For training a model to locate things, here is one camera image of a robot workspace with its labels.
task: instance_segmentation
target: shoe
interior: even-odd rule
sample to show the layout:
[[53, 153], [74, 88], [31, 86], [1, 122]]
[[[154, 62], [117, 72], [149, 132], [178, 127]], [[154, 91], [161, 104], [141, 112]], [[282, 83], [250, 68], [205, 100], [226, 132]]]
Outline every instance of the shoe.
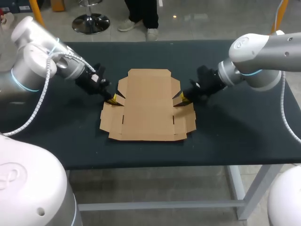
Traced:
[[118, 31], [128, 32], [128, 31], [132, 30], [134, 27], [136, 27], [137, 25], [139, 25], [139, 22], [135, 23], [135, 22], [131, 21], [130, 19], [127, 19], [124, 22], [122, 22], [121, 24], [119, 24]]
[[157, 41], [158, 35], [159, 35], [158, 29], [147, 29], [146, 40]]

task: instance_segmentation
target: stool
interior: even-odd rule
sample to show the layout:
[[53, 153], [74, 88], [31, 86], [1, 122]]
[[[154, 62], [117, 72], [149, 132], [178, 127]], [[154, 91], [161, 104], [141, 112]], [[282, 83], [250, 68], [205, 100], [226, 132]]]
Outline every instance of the stool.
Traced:
[[79, 6], [86, 8], [86, 14], [77, 17], [72, 22], [72, 28], [81, 34], [97, 34], [108, 29], [110, 20], [108, 17], [98, 13], [91, 12], [91, 6], [102, 2], [98, 0], [95, 3], [90, 3], [90, 0], [81, 0]]

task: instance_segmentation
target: cardboard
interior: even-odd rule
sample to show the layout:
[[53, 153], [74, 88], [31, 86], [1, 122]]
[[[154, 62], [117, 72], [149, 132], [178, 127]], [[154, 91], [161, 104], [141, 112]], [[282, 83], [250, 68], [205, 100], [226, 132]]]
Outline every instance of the cardboard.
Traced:
[[175, 141], [196, 129], [193, 104], [174, 107], [180, 82], [164, 69], [131, 69], [119, 80], [116, 101], [103, 104], [100, 129], [116, 140]]

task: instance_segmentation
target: gray floor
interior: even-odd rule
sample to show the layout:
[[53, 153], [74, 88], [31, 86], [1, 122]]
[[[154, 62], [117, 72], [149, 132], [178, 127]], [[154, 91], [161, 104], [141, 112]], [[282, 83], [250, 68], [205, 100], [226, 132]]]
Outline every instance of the gray floor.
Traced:
[[[76, 0], [66, 0], [66, 12], [53, 13], [47, 6], [42, 15], [47, 29], [63, 41], [144, 41], [145, 28], [120, 33], [118, 21], [127, 9], [123, 0], [103, 0], [92, 8], [111, 20], [108, 30], [96, 35], [75, 33], [71, 23], [84, 13]], [[158, 7], [159, 40], [234, 39], [245, 33], [268, 34], [279, 0], [163, 0]], [[300, 32], [301, 2], [291, 0], [281, 29]], [[18, 14], [16, 21], [27, 15]], [[0, 68], [10, 68], [16, 48], [9, 41], [11, 31], [1, 36]], [[301, 74], [288, 73], [287, 80], [301, 105]], [[292, 165], [287, 164], [282, 171]], [[247, 190], [260, 166], [241, 166]], [[224, 167], [170, 167], [72, 171], [70, 181], [79, 203], [179, 201], [229, 199]], [[233, 209], [119, 210], [83, 212], [84, 226], [268, 226], [267, 194], [247, 222], [237, 221]]]

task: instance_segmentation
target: black tabletop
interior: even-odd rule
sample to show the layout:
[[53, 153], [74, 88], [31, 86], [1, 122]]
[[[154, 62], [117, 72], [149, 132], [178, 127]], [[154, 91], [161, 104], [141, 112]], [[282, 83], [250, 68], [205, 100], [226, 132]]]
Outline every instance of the black tabletop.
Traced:
[[[131, 68], [169, 69], [189, 87], [201, 65], [217, 68], [232, 41], [168, 41], [142, 43], [68, 43], [90, 64], [101, 62], [116, 86]], [[280, 83], [256, 92], [244, 82], [213, 95], [206, 106], [195, 104], [197, 130], [180, 142], [121, 142], [99, 130], [100, 96], [88, 96], [73, 81], [53, 78], [33, 123], [16, 140], [52, 152], [66, 169], [243, 165], [301, 162], [301, 146], [284, 127]], [[15, 129], [32, 105], [9, 107], [0, 114], [0, 131]], [[301, 136], [301, 113], [286, 86], [285, 113]]]

